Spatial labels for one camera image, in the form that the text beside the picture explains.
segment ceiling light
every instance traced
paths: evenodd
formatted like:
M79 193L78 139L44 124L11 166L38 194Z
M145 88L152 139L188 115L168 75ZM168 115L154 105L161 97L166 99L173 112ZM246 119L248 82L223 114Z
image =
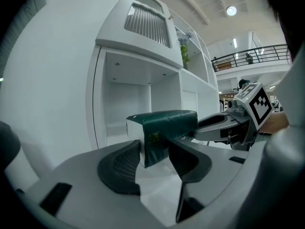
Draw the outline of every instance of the ceiling light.
M237 48L237 41L236 41L236 38L233 39L233 42L234 42L234 47Z
M235 15L236 12L237 12L237 9L234 6L230 6L230 7L227 8L227 14L230 15L230 16Z

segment white shelf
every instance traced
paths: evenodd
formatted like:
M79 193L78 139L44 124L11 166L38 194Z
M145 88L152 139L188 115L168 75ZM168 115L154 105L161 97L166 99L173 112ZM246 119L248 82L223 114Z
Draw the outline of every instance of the white shelf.
M180 28L182 31L193 30L193 28L173 10L169 9L169 11L173 17L173 23L176 27Z
M139 54L115 49L106 51L107 80L114 83L150 85L178 69Z
M111 10L97 35L95 43L102 47L119 48L128 52L137 52L176 68L183 68L180 56L180 47L175 38L173 20L169 20L170 12L165 3L155 0L161 5L163 12L151 11L151 8L135 0L120 0ZM133 4L139 5L145 16L131 10ZM125 28L126 22L133 24ZM161 35L163 43L155 40Z
M216 88L209 83L205 82L203 79L198 77L197 75L189 72L186 69L181 69L181 80L182 80L182 87L183 91L188 92L210 92L216 91Z
M204 54L205 56L205 60L207 60L208 62L212 63L211 60Z
M211 57L210 57L210 54L208 52L208 49L204 43L204 41L201 39L201 37L196 33L196 36L198 38L198 41L200 43L200 46L201 46L201 49L202 49L202 52L204 53L204 55L206 55L206 57L211 61Z
M151 85L152 112L181 109L180 82L177 73Z
M124 125L108 127L107 129L107 146L127 142L126 123Z
M190 61L187 63L187 70L208 83L209 78L202 53L190 57Z

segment upper floor balcony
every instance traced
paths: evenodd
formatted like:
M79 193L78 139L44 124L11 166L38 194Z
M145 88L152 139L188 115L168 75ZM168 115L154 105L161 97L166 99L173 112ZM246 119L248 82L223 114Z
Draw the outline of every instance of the upper floor balcony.
M249 50L244 50L223 57L214 58L212 61L213 69L216 75L218 72L229 73L247 68L259 67L259 66L269 66L278 65L279 61L283 63L290 63L290 54L286 44L271 45L267 47L252 48Z

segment metal railing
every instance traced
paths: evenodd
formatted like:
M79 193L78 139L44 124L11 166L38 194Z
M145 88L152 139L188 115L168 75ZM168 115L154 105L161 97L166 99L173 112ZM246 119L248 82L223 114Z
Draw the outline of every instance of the metal railing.
M252 48L236 53L232 53L217 59L213 59L212 65L215 72L231 69L234 67L271 62L278 60L289 60L287 44L272 45L267 47Z

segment green tissue box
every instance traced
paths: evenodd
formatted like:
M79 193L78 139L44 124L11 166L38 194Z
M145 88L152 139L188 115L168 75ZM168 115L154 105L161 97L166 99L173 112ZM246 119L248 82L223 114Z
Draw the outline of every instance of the green tissue box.
M198 118L195 111L170 110L129 116L126 124L129 140L140 140L140 163L147 168L168 157L169 139L191 137Z

